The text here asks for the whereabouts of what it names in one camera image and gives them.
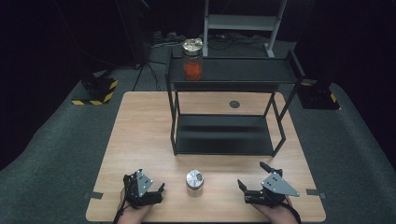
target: gray carpet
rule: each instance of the gray carpet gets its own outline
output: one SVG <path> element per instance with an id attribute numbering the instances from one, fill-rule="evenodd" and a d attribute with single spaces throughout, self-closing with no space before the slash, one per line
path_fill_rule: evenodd
<path id="1" fill-rule="evenodd" d="M 276 42 L 275 55 L 284 57 L 293 46 Z M 149 59 L 163 63 L 167 48 L 152 49 Z M 173 48 L 179 52 L 179 46 Z M 264 53 L 258 43 L 211 49 L 209 55 Z M 165 91 L 160 63 L 151 67 Z M 89 223 L 85 213 L 90 193 L 122 95 L 133 89 L 138 74 L 129 68 L 114 70 L 110 76 L 119 84 L 107 105 L 71 105 L 71 98 L 83 94 L 80 84 L 75 87 L 26 150 L 0 172 L 0 223 Z M 134 90 L 157 90 L 147 65 Z M 304 110 L 298 97 L 290 106 L 311 173 L 318 190 L 326 195 L 324 223 L 394 223 L 396 174 L 344 91 L 337 85 L 331 90 L 341 110 Z M 290 87 L 281 87 L 280 92 L 288 94 Z"/>

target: jar lid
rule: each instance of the jar lid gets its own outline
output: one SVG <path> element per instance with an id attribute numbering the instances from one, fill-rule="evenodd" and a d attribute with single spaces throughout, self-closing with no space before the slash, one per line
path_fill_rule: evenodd
<path id="1" fill-rule="evenodd" d="M 183 53 L 189 56 L 197 56 L 202 53 L 202 40 L 201 38 L 186 39 L 183 44 Z"/>

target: red object in jar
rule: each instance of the red object in jar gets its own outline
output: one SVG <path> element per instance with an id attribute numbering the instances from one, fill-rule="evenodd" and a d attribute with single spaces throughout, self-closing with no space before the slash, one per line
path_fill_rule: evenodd
<path id="1" fill-rule="evenodd" d="M 184 77 L 188 81 L 198 81 L 202 76 L 202 64 L 201 63 L 184 63 Z"/>

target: white shelf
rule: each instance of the white shelf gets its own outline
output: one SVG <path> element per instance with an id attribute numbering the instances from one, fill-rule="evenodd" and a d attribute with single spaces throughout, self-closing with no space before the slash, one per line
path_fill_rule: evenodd
<path id="1" fill-rule="evenodd" d="M 273 31 L 276 17 L 209 15 L 209 29 Z"/>
<path id="2" fill-rule="evenodd" d="M 210 29 L 220 30 L 254 30 L 271 31 L 269 43 L 265 44 L 267 57 L 275 57 L 273 46 L 276 39 L 277 30 L 282 21 L 283 11 L 288 0 L 280 0 L 280 8 L 276 16 L 242 16 L 242 15 L 215 15 L 209 14 L 209 0 L 205 0 L 205 27 L 204 27 L 204 48 L 203 53 L 208 54 L 208 31 Z"/>

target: wooden table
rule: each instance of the wooden table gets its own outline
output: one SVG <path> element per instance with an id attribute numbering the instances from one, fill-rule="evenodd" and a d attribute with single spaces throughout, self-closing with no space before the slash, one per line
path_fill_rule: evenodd
<path id="1" fill-rule="evenodd" d="M 183 92 L 179 95 L 184 112 L 262 114 L 268 93 L 251 92 Z M 238 101 L 239 108 L 229 103 Z M 281 108 L 285 103 L 276 95 Z M 272 141 L 280 139 L 274 112 L 267 117 Z M 261 189 L 268 174 L 260 167 L 264 161 L 283 169 L 283 177 L 300 192 L 290 197 L 302 221 L 320 222 L 326 217 L 319 196 L 307 195 L 316 189 L 289 113 L 284 118 L 287 140 L 275 158 L 269 156 L 177 155 L 171 141 L 171 112 L 166 92 L 126 92 L 110 136 L 106 155 L 96 180 L 94 192 L 102 199 L 91 198 L 86 218 L 89 221 L 112 221 L 120 202 L 122 178 L 138 169 L 154 183 L 155 191 L 165 183 L 163 202 L 156 204 L 147 222 L 263 222 L 265 217 L 250 204 L 238 188 L 240 179 L 248 189 Z M 198 169 L 205 177 L 200 196 L 191 195 L 186 187 L 186 174 Z"/>

